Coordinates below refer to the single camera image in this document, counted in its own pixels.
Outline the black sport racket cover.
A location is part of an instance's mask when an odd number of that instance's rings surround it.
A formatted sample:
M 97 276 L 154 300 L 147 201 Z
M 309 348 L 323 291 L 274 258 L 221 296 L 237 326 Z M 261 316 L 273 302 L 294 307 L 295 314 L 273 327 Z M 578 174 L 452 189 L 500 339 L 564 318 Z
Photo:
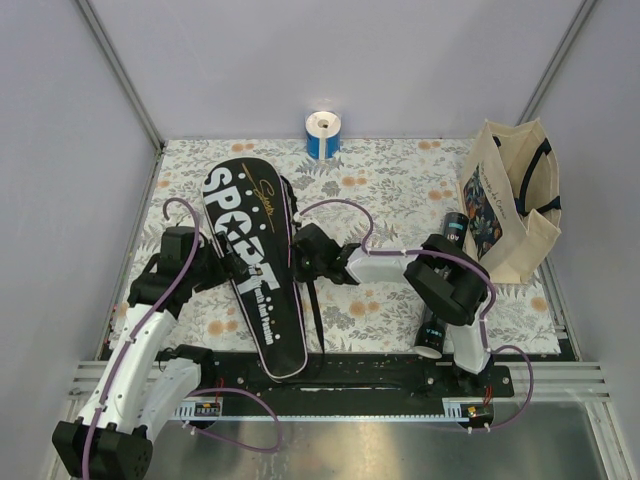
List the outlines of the black sport racket cover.
M 216 250 L 231 250 L 247 265 L 231 285 L 264 371 L 275 381 L 297 376 L 309 352 L 293 275 L 297 204 L 290 183 L 266 160 L 237 157 L 206 175 L 202 198 Z

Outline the black shuttlecock tube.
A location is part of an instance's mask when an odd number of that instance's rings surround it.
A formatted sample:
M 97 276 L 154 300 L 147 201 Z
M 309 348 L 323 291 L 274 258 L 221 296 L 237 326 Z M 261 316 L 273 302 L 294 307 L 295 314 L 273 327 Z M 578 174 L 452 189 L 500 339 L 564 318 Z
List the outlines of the black shuttlecock tube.
M 441 234 L 451 244 L 462 249 L 468 225 L 469 218 L 465 214 L 450 212 L 444 216 Z M 439 259 L 435 273 L 441 279 L 443 286 L 448 283 L 452 268 L 452 264 Z M 440 317 L 440 313 L 442 311 L 447 313 L 445 301 L 450 296 L 450 291 L 445 290 L 443 286 L 438 287 L 435 291 L 429 291 L 413 345 L 415 354 L 429 360 L 439 360 L 443 354 L 448 323 Z

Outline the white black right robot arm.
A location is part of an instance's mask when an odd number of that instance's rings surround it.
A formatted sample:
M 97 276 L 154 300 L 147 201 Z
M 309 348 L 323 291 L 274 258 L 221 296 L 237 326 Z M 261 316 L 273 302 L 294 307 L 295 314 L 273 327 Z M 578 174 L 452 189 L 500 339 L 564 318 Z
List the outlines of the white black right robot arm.
M 489 274 L 445 236 L 432 234 L 418 249 L 368 249 L 356 243 L 340 246 L 319 226 L 308 224 L 294 235 L 292 251 L 294 275 L 301 282 L 324 277 L 336 285 L 411 286 L 449 325 L 457 388 L 475 396 L 490 385 L 484 323 L 496 300 L 495 287 Z

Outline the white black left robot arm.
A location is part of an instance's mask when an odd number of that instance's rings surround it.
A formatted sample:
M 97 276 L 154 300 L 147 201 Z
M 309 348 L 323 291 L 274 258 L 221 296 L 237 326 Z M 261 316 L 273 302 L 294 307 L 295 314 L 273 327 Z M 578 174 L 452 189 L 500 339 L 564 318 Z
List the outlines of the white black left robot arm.
M 164 371 L 148 381 L 165 337 L 191 296 L 244 277 L 246 263 L 224 233 L 212 239 L 187 226 L 168 228 L 161 249 L 132 283 L 130 308 L 98 385 L 74 421 L 57 424 L 52 443 L 72 477 L 141 479 L 153 443 L 192 392 L 216 386 L 212 350 L 179 345 L 166 352 Z

